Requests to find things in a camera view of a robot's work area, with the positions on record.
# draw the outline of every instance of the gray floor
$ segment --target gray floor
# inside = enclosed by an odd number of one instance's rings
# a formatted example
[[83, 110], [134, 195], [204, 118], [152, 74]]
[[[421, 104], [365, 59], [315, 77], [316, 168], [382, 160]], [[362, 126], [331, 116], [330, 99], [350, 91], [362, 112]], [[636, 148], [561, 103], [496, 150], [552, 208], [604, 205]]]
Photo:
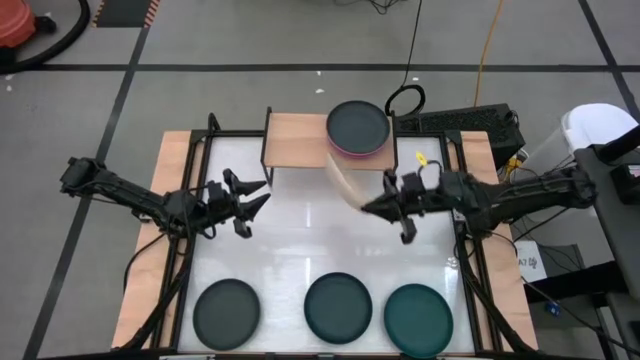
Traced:
[[[29, 2], [38, 14], [50, 12], [61, 33], [34, 40], [23, 49], [23, 58], [59, 39], [79, 13], [74, 1]], [[425, 0], [413, 63], [478, 64], [497, 3]], [[90, 4], [95, 11], [98, 1]], [[589, 4], [618, 64], [640, 64], [640, 3]], [[336, 6], [330, 0], [164, 0], [139, 63], [167, 65], [161, 70], [169, 71], [137, 71], [130, 86], [122, 87], [140, 30], [89, 28], [50, 62], [80, 64], [75, 69], [1, 77], [0, 165], [5, 174], [0, 182], [11, 206], [0, 217], [5, 234], [0, 287], [6, 289], [0, 295], [2, 358], [23, 356], [77, 209], [78, 201], [58, 192], [66, 160], [95, 156], [110, 117], [118, 122], [107, 165], [148, 186], [162, 132], [204, 127], [210, 111], [226, 129], [258, 129], [267, 106], [327, 112], [356, 98], [382, 106], [403, 73], [360, 71], [357, 64], [404, 64], [416, 7], [416, 1], [400, 2], [380, 16], [367, 3]], [[489, 69], [483, 77], [480, 103], [506, 102], [517, 110], [529, 150], [576, 105], [629, 105], [607, 71], [611, 64], [577, 0], [507, 1], [487, 62], [547, 66], [543, 72]], [[88, 72], [82, 66], [95, 64], [105, 67]], [[110, 64], [123, 65], [122, 71], [109, 71]], [[225, 65], [236, 64], [307, 66], [300, 71], [257, 71], [268, 70], [264, 66], [226, 71]], [[309, 64], [350, 71], [318, 73]], [[569, 73], [554, 67], [560, 64], [601, 67]], [[640, 96], [640, 74], [623, 75]], [[469, 67], [412, 72], [409, 81], [425, 87], [425, 110], [437, 111], [471, 106], [475, 77]], [[112, 109], [121, 88], [126, 101], [117, 116]], [[399, 99], [398, 111], [414, 101], [411, 95]], [[138, 229], [127, 211], [91, 205], [39, 356], [108, 350], [122, 298], [122, 272]], [[556, 349], [554, 342], [540, 340], [549, 352]], [[558, 351], [566, 354], [579, 346]]]

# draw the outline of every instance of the yellow cable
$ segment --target yellow cable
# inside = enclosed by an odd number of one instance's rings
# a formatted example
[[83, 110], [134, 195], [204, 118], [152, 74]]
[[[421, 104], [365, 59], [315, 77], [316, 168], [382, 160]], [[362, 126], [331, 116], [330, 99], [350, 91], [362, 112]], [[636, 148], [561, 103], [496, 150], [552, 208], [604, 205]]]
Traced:
[[480, 95], [480, 83], [482, 82], [482, 68], [484, 67], [484, 60], [487, 56], [487, 49], [489, 49], [489, 43], [491, 42], [491, 36], [493, 36], [493, 30], [496, 28], [496, 23], [502, 12], [502, 4], [504, 0], [500, 0], [498, 8], [496, 9], [496, 15], [493, 17], [493, 23], [489, 29], [489, 35], [487, 35], [487, 41], [484, 43], [484, 49], [482, 49], [482, 57], [480, 58], [480, 68], [478, 69], [478, 79], [476, 80], [476, 94], [473, 97], [473, 107], [478, 106], [478, 96]]

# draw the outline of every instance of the wooden shelf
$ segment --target wooden shelf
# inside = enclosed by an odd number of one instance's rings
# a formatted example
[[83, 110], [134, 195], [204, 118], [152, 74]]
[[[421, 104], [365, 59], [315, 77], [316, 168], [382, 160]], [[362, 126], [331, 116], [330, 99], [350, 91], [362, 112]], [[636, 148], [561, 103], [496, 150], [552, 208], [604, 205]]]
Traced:
[[395, 168], [393, 130], [380, 151], [366, 158], [352, 158], [329, 144], [327, 115], [270, 113], [267, 121], [263, 159], [266, 167], [324, 168], [327, 152], [331, 152], [342, 159], [341, 166], [349, 169]]

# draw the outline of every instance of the yellow clip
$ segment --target yellow clip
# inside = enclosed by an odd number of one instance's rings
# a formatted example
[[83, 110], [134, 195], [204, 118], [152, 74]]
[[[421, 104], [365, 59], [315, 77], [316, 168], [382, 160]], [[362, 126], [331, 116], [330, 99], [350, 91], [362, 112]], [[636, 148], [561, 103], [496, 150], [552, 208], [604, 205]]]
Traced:
[[427, 166], [427, 158], [419, 151], [416, 152], [416, 159], [422, 166]]

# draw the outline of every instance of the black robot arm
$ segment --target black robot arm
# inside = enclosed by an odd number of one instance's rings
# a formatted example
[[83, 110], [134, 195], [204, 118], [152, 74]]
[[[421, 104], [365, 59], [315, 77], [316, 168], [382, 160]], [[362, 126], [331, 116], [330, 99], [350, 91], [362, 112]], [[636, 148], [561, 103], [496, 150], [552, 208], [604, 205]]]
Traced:
[[467, 223], [473, 237], [487, 236], [501, 222], [552, 206], [587, 208], [595, 200], [595, 185], [587, 174], [575, 167], [551, 171], [514, 183], [486, 184], [463, 172], [443, 172], [435, 189], [426, 189], [420, 171], [397, 178], [391, 171], [383, 176], [384, 193], [365, 204], [362, 211], [389, 222], [400, 222], [402, 242], [409, 244], [416, 235], [411, 215], [456, 210]]
[[200, 201], [189, 190], [177, 190], [159, 195], [143, 187], [120, 178], [107, 170], [104, 163], [95, 159], [69, 159], [69, 167], [60, 181], [62, 192], [71, 196], [100, 194], [118, 204], [131, 208], [134, 216], [149, 216], [161, 232], [178, 238], [188, 233], [202, 234], [208, 238], [215, 236], [215, 225], [234, 218], [233, 224], [238, 235], [251, 237], [251, 229], [246, 225], [252, 221], [270, 194], [257, 197], [246, 203], [239, 200], [266, 184], [266, 181], [242, 182], [229, 169], [223, 171], [222, 184], [210, 181], [205, 188], [209, 197], [207, 203]]

